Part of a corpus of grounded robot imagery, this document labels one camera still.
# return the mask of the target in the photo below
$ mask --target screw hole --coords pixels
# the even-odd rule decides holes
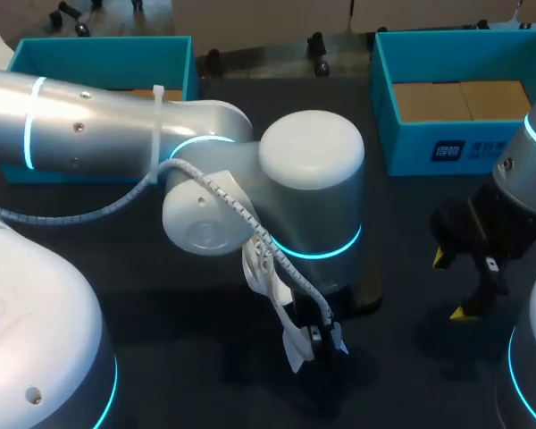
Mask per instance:
[[[26,390],[26,400],[33,405],[42,403],[42,393],[36,387],[29,387]]]
[[[512,165],[514,162],[512,161],[512,158],[507,158],[502,162],[502,168],[504,168],[506,171],[510,170],[512,168]]]

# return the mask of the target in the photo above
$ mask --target caster wheel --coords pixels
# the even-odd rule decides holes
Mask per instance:
[[[327,61],[321,61],[320,63],[316,63],[314,67],[314,72],[318,78],[330,76],[330,65]]]
[[[60,11],[53,11],[50,13],[50,21],[52,22],[52,27],[54,27],[54,29],[60,29],[63,25],[63,18]]]
[[[78,38],[91,37],[91,33],[89,32],[88,26],[84,24],[83,22],[79,22],[75,24],[75,32],[78,34]]]

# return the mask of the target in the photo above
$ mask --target cardboard box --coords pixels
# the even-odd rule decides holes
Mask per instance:
[[[476,106],[473,110],[477,118],[488,118],[492,112],[493,118],[515,115],[515,119],[450,121],[440,120],[438,112],[421,112],[434,118],[426,122],[405,121],[408,117],[399,109],[398,93],[401,94],[396,86],[410,82],[491,80],[522,82],[530,105],[536,103],[536,29],[377,33],[371,98],[389,175],[490,173],[522,125],[521,114],[528,108],[521,97],[523,91],[515,88],[517,84],[477,84],[480,90],[474,91],[473,98],[465,97],[467,105],[470,102]],[[493,91],[484,88],[495,85],[514,86],[499,95],[492,95]],[[483,95],[487,101],[475,100]],[[494,105],[490,110],[488,97]],[[509,97],[511,101],[517,99],[513,105],[520,103],[523,108],[512,109],[511,106],[510,110],[499,111],[504,108],[502,97]],[[444,103],[447,101],[440,101],[440,108]]]
[[[153,94],[152,89],[133,89],[131,91],[118,91],[122,94],[127,94],[128,96],[147,98],[153,100],[155,95]],[[179,90],[168,90],[164,91],[163,101],[182,101],[182,91]]]
[[[403,122],[471,121],[458,83],[393,85]]]
[[[396,83],[403,122],[523,120],[532,108],[519,80]]]
[[[520,80],[461,82],[473,121],[523,120],[532,108]]]

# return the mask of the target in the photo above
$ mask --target robotic arm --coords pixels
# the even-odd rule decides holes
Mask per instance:
[[[171,241],[204,256],[242,248],[248,284],[274,305],[294,371],[345,349],[329,301],[356,282],[363,161],[361,135],[336,114],[290,114],[253,141],[248,118],[226,103],[161,104],[0,71],[1,164],[140,179],[89,214],[0,215],[42,225],[93,221],[160,178]]]
[[[466,201],[447,200],[432,215],[439,241],[434,266],[448,268],[456,255],[473,257],[480,275],[474,294],[451,319],[484,316],[498,295],[509,260],[536,240],[536,104],[492,171],[492,180]],[[536,428],[536,282],[498,370],[496,406],[506,428]]]
[[[480,276],[474,294],[451,316],[484,316],[507,295],[503,271],[536,240],[536,104],[498,159],[492,180],[466,201],[447,200],[431,217],[440,246],[434,267],[448,268],[456,255],[473,257]]]

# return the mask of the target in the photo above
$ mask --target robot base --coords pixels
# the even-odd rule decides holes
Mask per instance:
[[[536,428],[536,339],[526,309],[498,370],[498,417],[505,429]]]
[[[118,409],[117,377],[117,358],[104,325],[96,358],[80,387],[51,416],[32,429],[123,427]]]

